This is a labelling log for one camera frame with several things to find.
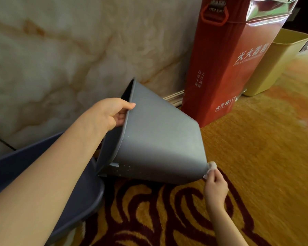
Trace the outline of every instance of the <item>hand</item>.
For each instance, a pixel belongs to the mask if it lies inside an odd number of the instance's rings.
[[[122,126],[127,111],[135,106],[135,103],[129,103],[121,98],[107,98],[95,103],[90,109],[94,110],[97,116],[104,118],[103,122],[107,126],[107,130],[110,131],[115,127]]]
[[[228,185],[218,169],[209,172],[204,187],[204,197],[207,209],[210,212],[224,210],[224,203],[228,193]]]

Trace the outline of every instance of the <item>fire extinguisher box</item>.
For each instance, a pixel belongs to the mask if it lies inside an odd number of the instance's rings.
[[[202,0],[181,110],[200,127],[235,99],[297,0]]]

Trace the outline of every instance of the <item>marble wall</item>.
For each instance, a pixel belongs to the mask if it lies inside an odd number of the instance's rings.
[[[62,131],[133,76],[162,97],[181,91],[200,4],[0,0],[0,137],[21,148]]]

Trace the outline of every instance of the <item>orange carpet pattern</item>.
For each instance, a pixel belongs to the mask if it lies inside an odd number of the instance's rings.
[[[308,50],[270,90],[241,97],[202,137],[208,161],[228,182],[226,210],[248,244],[308,245]],[[217,245],[203,180],[173,186],[109,177],[105,185],[99,213],[55,246]]]

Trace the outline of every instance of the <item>orange handle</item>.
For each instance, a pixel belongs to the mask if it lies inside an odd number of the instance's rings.
[[[201,20],[202,20],[204,23],[209,24],[209,25],[223,26],[223,25],[227,22],[227,20],[228,20],[228,18],[229,18],[229,13],[228,13],[227,7],[226,7],[226,6],[224,7],[225,19],[224,19],[222,22],[214,22],[214,21],[212,21],[212,20],[207,20],[207,19],[204,18],[204,12],[208,9],[208,7],[209,7],[209,4],[206,5],[206,6],[201,10],[201,12],[200,12]]]

